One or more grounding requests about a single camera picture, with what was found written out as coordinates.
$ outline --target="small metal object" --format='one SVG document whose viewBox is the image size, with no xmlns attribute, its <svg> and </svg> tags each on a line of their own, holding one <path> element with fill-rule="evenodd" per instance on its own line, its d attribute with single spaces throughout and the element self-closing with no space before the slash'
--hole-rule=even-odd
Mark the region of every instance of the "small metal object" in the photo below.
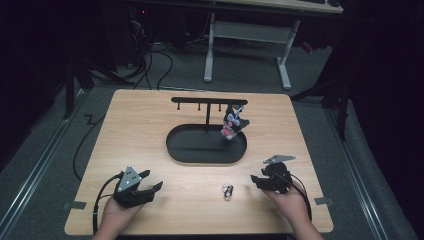
<svg viewBox="0 0 424 240">
<path fill-rule="evenodd" d="M 225 200 L 230 200 L 231 196 L 233 195 L 233 190 L 234 187 L 231 184 L 224 184 L 224 186 L 222 186 L 222 192 L 224 193 Z"/>
<path fill-rule="evenodd" d="M 288 160 L 296 159 L 295 156 L 285 156 L 285 155 L 274 155 L 271 158 L 268 158 L 264 161 L 265 164 L 273 164 L 273 163 L 279 163 L 284 162 Z"/>
</svg>

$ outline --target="human hand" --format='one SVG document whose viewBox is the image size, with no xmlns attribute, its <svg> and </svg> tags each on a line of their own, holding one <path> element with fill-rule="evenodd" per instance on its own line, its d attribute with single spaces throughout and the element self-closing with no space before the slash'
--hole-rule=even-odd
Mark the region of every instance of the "human hand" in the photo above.
<svg viewBox="0 0 424 240">
<path fill-rule="evenodd" d="M 298 182 L 293 184 L 304 192 Z M 294 235 L 298 240 L 322 240 L 321 234 L 309 219 L 308 208 L 301 193 L 290 186 L 289 191 L 280 194 L 273 191 L 262 190 L 278 207 L 278 210 L 289 221 Z"/>
<path fill-rule="evenodd" d="M 143 208 L 144 204 L 131 208 L 124 208 L 110 197 L 103 210 L 102 222 L 94 239 L 115 239 L 130 224 L 134 216 Z"/>
<path fill-rule="evenodd" d="M 300 184 L 293 181 L 293 184 L 303 191 Z M 271 200 L 275 202 L 278 210 L 283 214 L 289 221 L 294 218 L 308 218 L 308 209 L 306 207 L 303 196 L 292 186 L 289 187 L 289 191 L 284 194 L 280 194 L 274 191 L 262 190 Z"/>
</svg>

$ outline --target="dark background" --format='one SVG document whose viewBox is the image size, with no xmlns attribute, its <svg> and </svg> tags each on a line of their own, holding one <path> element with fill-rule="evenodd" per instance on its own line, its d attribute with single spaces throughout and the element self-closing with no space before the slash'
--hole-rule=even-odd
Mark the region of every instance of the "dark background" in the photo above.
<svg viewBox="0 0 424 240">
<path fill-rule="evenodd" d="M 424 170 L 420 162 L 424 148 L 420 118 L 424 92 L 423 1 L 342 3 L 345 16 L 375 21 L 328 25 L 305 20 L 295 44 L 335 48 L 317 85 L 334 78 L 352 80 L 350 98 L 369 147 L 406 217 L 417 235 L 424 238 L 419 226 L 420 213 L 424 212 L 424 190 L 420 187 Z M 116 11 L 111 14 L 110 9 L 102 10 L 96 4 L 59 5 L 47 0 L 0 2 L 0 29 L 4 29 L 0 33 L 0 169 L 37 118 L 53 104 L 71 57 L 88 58 L 110 71 L 117 64 L 134 62 L 130 27 L 116 28 L 121 26 L 126 8 Z M 186 32 L 197 36 L 203 27 L 193 24 L 192 19 L 205 18 L 205 13 L 169 9 L 148 14 L 154 21 L 148 22 L 146 29 L 181 48 L 189 40 Z M 111 29 L 121 32 L 111 33 Z M 330 88 L 320 94 L 336 90 Z"/>
</svg>

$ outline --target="desk leg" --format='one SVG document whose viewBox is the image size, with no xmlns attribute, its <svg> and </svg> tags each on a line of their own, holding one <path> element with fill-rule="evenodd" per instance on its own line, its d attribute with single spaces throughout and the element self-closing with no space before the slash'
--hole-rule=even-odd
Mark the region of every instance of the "desk leg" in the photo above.
<svg viewBox="0 0 424 240">
<path fill-rule="evenodd" d="M 290 53 L 290 49 L 293 45 L 294 38 L 296 37 L 297 29 L 299 28 L 300 20 L 296 20 L 290 31 L 289 38 L 286 43 L 286 49 L 282 57 L 277 57 L 278 69 L 280 70 L 281 81 L 283 82 L 283 88 L 285 90 L 291 89 L 291 83 L 287 74 L 286 61 Z"/>
<path fill-rule="evenodd" d="M 212 81 L 214 30 L 215 30 L 215 13 L 211 13 L 211 23 L 209 25 L 208 55 L 206 56 L 205 77 L 203 78 L 205 82 Z"/>
</svg>

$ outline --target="gray carpet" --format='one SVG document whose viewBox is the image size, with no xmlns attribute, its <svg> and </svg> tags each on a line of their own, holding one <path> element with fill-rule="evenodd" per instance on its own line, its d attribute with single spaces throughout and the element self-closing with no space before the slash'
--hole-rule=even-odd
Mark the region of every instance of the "gray carpet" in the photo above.
<svg viewBox="0 0 424 240">
<path fill-rule="evenodd" d="M 213 81 L 207 84 L 202 80 L 205 49 L 188 48 L 181 51 L 164 45 L 155 46 L 155 49 L 165 49 L 161 53 L 168 54 L 173 60 L 172 70 L 161 82 L 162 89 L 176 87 L 288 95 L 294 95 L 312 87 L 331 52 L 331 49 L 323 49 L 307 54 L 302 49 L 294 48 L 287 62 L 293 88 L 291 91 L 285 91 L 282 89 L 274 59 L 262 56 L 249 57 L 243 53 L 248 49 L 237 49 L 241 51 L 240 54 L 237 51 L 231 54 L 217 53 Z M 167 72 L 171 64 L 169 58 L 161 53 L 152 55 L 152 68 L 148 76 L 153 88 L 156 88 L 159 79 Z M 91 92 L 83 94 L 86 99 L 81 103 L 65 135 L 58 143 L 43 178 L 8 235 L 9 239 L 90 238 L 89 236 L 67 236 L 63 230 L 69 213 L 68 209 L 64 209 L 64 204 L 74 199 L 79 187 L 79 181 L 72 170 L 72 161 L 78 145 L 92 127 L 87 124 L 89 117 L 85 115 L 92 115 L 92 122 L 100 119 L 107 111 L 113 92 L 118 88 L 124 88 L 124 86 L 97 81 Z M 145 79 L 139 88 L 148 89 Z M 341 147 L 347 146 L 375 203 L 384 224 L 387 239 L 417 239 L 374 162 L 353 107 L 349 106 L 349 118 L 346 125 L 347 141 L 341 145 L 328 117 L 331 110 L 322 109 L 318 100 L 319 98 L 309 97 L 295 102 L 294 108 L 324 195 L 334 202 L 329 206 L 334 230 L 324 234 L 324 237 L 326 239 L 376 239 L 349 175 L 345 162 L 346 151 Z M 62 90 L 57 96 L 55 105 L 35 124 L 30 136 L 12 162 L 2 171 L 0 175 L 0 181 L 3 183 L 0 185 L 0 216 L 2 218 L 30 175 L 32 168 L 42 156 L 52 135 L 63 122 L 64 106 L 64 90 Z M 84 173 L 100 127 L 101 124 L 88 135 L 77 155 L 76 168 L 80 176 Z"/>
</svg>

